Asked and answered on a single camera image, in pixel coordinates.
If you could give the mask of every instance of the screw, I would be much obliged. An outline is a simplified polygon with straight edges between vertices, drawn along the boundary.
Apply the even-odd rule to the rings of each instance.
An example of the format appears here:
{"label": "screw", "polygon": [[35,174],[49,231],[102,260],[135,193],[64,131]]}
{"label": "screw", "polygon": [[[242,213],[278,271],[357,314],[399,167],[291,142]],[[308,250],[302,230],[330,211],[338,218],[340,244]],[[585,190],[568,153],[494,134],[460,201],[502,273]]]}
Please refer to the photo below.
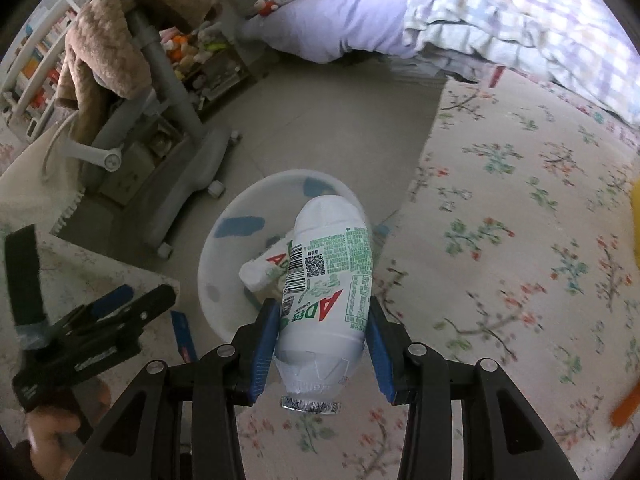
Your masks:
{"label": "screw", "polygon": [[217,352],[220,357],[231,357],[236,353],[236,349],[231,345],[221,345],[218,347]]}
{"label": "screw", "polygon": [[146,371],[150,374],[157,374],[164,370],[164,363],[162,361],[151,361],[146,366]]}
{"label": "screw", "polygon": [[120,157],[111,153],[104,159],[104,169],[107,171],[116,171],[120,167]]}
{"label": "screw", "polygon": [[482,359],[480,361],[480,367],[485,372],[495,372],[498,369],[498,363],[493,359]]}
{"label": "screw", "polygon": [[409,345],[409,354],[411,355],[425,355],[427,353],[427,347],[422,343],[411,343]]}

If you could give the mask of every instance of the bottle label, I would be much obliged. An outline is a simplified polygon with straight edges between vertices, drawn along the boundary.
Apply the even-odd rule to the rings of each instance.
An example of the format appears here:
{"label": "bottle label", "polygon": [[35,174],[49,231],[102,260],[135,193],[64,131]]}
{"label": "bottle label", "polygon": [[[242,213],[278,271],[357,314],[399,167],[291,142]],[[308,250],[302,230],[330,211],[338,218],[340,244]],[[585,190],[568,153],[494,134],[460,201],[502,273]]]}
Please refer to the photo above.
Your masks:
{"label": "bottle label", "polygon": [[339,318],[351,329],[364,332],[371,274],[366,228],[347,228],[340,234],[300,240],[290,250],[280,329],[290,323]]}

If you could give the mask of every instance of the floral rug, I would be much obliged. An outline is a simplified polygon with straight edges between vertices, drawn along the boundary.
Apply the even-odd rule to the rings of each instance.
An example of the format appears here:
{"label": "floral rug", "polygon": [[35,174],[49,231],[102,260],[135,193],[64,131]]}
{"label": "floral rug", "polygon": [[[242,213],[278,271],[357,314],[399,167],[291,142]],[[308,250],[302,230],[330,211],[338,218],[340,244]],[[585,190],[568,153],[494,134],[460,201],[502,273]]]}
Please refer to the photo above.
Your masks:
{"label": "floral rug", "polygon": [[[640,422],[609,423],[640,379],[628,198],[640,143],[601,110],[515,72],[490,92],[447,83],[375,292],[390,319],[446,358],[500,362],[578,476],[609,478]],[[406,407],[386,403],[367,355],[335,416],[286,412],[283,392],[274,379],[238,416],[248,479],[397,477]],[[452,418],[459,479],[455,404]]]}

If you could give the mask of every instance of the yellow object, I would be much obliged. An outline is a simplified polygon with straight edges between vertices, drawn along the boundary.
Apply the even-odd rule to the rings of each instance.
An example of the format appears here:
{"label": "yellow object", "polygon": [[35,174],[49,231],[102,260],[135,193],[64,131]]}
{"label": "yellow object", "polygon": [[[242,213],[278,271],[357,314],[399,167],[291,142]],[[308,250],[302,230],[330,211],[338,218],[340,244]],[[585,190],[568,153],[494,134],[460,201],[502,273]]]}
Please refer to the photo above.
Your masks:
{"label": "yellow object", "polygon": [[640,269],[640,180],[636,181],[631,188],[631,211],[634,214],[634,236],[636,238],[634,254],[636,255],[636,265]]}
{"label": "yellow object", "polygon": [[207,43],[206,45],[204,45],[204,50],[207,50],[208,52],[217,52],[219,50],[225,49],[226,43]]}

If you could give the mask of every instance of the human hand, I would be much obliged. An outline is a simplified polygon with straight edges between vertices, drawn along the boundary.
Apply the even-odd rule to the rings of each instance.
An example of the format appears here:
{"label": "human hand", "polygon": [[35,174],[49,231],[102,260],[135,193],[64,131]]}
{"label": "human hand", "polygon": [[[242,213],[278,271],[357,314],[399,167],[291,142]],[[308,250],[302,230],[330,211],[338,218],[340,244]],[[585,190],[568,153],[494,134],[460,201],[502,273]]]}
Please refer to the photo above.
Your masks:
{"label": "human hand", "polygon": [[[100,406],[91,423],[97,424],[111,405],[109,387],[99,381],[97,400]],[[62,446],[60,434],[75,433],[80,418],[56,406],[38,406],[27,413],[27,433],[31,445],[31,464],[44,480],[63,480],[74,458]]]}

